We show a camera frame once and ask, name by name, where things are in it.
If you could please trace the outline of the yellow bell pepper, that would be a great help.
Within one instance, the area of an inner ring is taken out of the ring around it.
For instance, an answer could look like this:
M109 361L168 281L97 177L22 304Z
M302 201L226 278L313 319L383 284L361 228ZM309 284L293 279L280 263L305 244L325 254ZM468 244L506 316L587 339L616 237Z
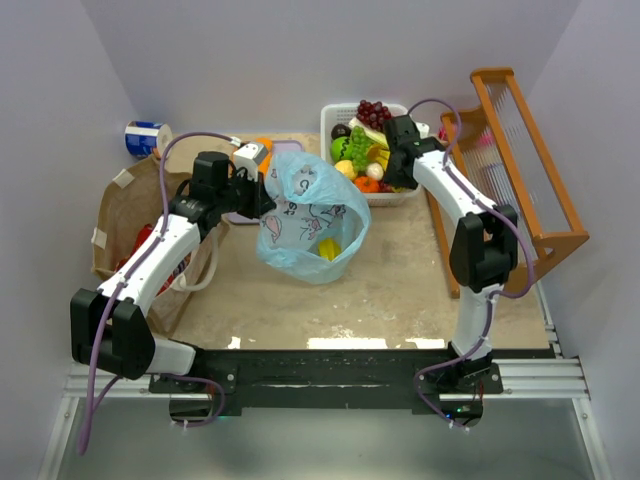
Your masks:
M378 163L383 171L387 170L390 151L379 144L372 145L367 151L367 158L370 163Z

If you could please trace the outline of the white mushroom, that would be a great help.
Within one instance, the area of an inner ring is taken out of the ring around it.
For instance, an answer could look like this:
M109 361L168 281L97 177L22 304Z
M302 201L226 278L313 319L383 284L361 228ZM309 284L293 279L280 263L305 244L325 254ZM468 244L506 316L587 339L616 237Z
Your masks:
M378 162L369 163L366 167L366 176L375 181L381 181L384 177L385 170Z

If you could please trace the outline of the green grape bunch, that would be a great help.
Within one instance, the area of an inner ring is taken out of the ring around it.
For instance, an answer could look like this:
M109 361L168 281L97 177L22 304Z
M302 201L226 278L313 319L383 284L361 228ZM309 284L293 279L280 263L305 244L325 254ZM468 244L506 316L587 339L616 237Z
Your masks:
M366 135L365 130L362 127L356 126L353 128L350 135L350 144L352 147L352 164L357 173L362 173L366 170L369 164L368 150L372 146L372 140Z

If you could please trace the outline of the blue plastic bag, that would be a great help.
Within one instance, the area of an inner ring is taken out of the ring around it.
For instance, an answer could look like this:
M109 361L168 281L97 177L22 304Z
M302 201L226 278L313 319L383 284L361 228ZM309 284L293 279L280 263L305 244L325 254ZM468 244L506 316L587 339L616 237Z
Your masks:
M308 152L276 154L265 188L276 208L260 218L258 259L310 284L339 279L371 226L364 195L334 166ZM326 238L342 249L333 262L318 254L318 243Z

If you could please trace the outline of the small orange pumpkin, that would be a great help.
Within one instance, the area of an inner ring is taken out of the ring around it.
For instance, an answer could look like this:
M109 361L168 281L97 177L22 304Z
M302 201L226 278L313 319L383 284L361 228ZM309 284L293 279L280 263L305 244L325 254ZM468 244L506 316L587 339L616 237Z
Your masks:
M355 186L363 194L375 194L380 192L380 182L367 176L360 176L354 180Z

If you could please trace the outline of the brown paper grocery bag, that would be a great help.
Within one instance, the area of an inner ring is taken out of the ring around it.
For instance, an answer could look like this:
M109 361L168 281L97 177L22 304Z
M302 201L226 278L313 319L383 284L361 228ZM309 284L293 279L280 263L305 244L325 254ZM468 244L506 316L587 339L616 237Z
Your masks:
M92 238L92 271L109 279L143 240L142 231L154 227L162 215L159 161L150 156L122 170L104 191ZM169 276L147 316L155 333L170 336L190 299L191 287L206 287L212 274L211 255L230 229L222 220Z

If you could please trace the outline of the red snack packet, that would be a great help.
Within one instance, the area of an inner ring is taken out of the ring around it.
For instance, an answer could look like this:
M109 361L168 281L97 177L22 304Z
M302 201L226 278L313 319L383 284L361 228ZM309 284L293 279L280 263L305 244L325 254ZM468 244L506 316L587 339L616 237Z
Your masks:
M151 233L153 232L153 227L151 224L144 225L138 232L134 245L130 251L130 253L122 258L119 262L116 263L114 270L121 270L126 263L131 259L131 257L137 252L137 250L146 242ZM173 269L172 273L169 275L167 280L164 282L160 290L157 292L157 296L162 294L165 290L167 290L172 283L176 280L176 278L182 274L186 268L188 267L191 261L191 254L186 255L183 260Z

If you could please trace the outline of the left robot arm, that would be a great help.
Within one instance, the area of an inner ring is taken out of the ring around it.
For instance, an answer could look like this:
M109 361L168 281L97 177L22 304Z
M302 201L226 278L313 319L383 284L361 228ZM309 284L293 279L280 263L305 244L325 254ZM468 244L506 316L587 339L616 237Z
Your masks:
M146 316L165 281L223 215L237 212L257 219L274 209L264 186L267 157L266 147L256 142L232 155L198 154L190 180L180 184L132 258L97 290L80 289L72 297L76 362L132 380L192 370L195 347L156 337Z

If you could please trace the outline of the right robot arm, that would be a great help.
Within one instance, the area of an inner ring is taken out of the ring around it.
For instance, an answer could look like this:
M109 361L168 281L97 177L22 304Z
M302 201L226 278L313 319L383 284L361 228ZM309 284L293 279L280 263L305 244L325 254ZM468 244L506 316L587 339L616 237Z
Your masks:
M517 214L474 187L437 139L421 136L409 115L387 120L384 134L390 150L384 182L424 187L455 224L449 268L460 286L460 304L451 359L420 373L488 361L495 305L517 265Z

